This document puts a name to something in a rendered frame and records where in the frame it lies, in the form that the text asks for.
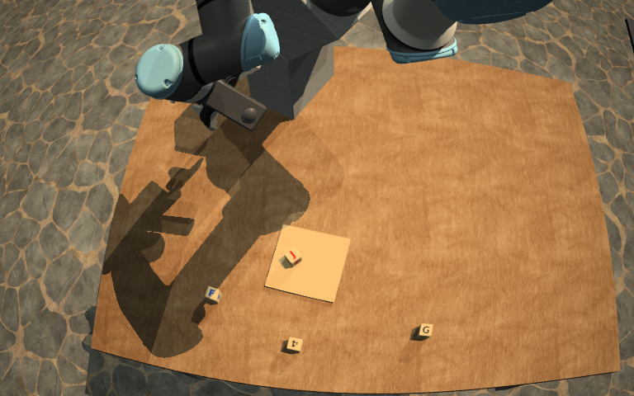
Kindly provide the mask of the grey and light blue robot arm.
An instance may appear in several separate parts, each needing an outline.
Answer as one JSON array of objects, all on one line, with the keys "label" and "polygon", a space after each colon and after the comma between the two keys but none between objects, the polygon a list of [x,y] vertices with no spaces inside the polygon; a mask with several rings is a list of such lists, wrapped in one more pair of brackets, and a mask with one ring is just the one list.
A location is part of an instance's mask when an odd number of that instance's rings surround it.
[{"label": "grey and light blue robot arm", "polygon": [[[386,49],[398,64],[455,55],[457,21],[472,25],[508,21],[552,1],[311,0],[337,17],[354,15],[371,2]],[[179,45],[148,49],[136,66],[137,87],[153,99],[193,103],[216,82],[201,103],[252,131],[267,108],[221,79],[277,58],[280,46],[272,20],[266,13],[254,14],[251,0],[196,0],[196,6],[202,35]]]}]

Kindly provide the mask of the beige letter block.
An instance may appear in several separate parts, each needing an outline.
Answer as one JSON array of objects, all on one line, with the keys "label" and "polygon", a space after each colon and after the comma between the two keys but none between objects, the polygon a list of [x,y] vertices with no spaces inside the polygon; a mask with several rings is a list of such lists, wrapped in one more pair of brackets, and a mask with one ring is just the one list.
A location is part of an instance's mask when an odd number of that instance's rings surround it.
[{"label": "beige letter block", "polygon": [[302,344],[303,344],[302,339],[289,337],[289,341],[288,341],[288,344],[287,344],[287,349],[288,349],[288,351],[300,352],[301,348],[302,348]]},{"label": "beige letter block", "polygon": [[429,338],[431,336],[432,329],[433,329],[433,325],[432,324],[424,324],[424,323],[422,323],[419,326],[419,331],[418,331],[417,337]]},{"label": "beige letter block", "polygon": [[295,248],[292,248],[288,252],[284,253],[284,256],[292,267],[302,262],[302,256]]},{"label": "beige letter block", "polygon": [[205,297],[212,302],[219,303],[221,292],[213,287],[208,286]]}]

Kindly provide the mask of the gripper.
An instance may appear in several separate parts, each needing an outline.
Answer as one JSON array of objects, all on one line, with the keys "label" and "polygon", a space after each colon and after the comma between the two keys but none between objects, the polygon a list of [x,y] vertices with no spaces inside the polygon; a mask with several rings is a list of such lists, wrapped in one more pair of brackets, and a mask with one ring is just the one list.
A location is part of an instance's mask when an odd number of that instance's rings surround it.
[{"label": "gripper", "polygon": [[[223,78],[221,80],[223,80],[224,82],[228,83],[229,85],[231,85],[232,87],[235,87],[236,83],[241,80],[243,80],[247,75],[249,75],[250,73],[255,72],[256,70],[259,70],[261,67],[258,66],[256,68],[252,68],[250,71],[248,72],[242,72],[242,73],[237,73],[233,76],[227,77],[227,78]],[[205,100],[214,90],[215,88],[215,84],[216,82],[213,82],[212,87],[210,89],[210,91],[206,94],[205,97],[203,97],[202,99],[200,99],[200,101]],[[204,123],[204,125],[207,127],[208,130],[210,131],[214,131],[218,128],[217,123],[218,121],[217,116],[219,115],[219,113],[217,111],[214,111],[213,109],[209,108],[208,106],[204,105],[203,103],[200,102],[193,102],[193,103],[197,103],[198,105],[193,105],[193,110],[200,116],[201,121]]]}]

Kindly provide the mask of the light orange mat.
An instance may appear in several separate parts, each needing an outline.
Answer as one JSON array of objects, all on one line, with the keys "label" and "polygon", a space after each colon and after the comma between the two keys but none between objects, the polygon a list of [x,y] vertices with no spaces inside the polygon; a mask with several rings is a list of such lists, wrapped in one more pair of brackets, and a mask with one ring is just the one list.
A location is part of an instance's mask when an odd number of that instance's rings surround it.
[{"label": "light orange mat", "polygon": [[[283,224],[265,286],[334,302],[351,239]],[[295,248],[292,267],[284,253]]]}]

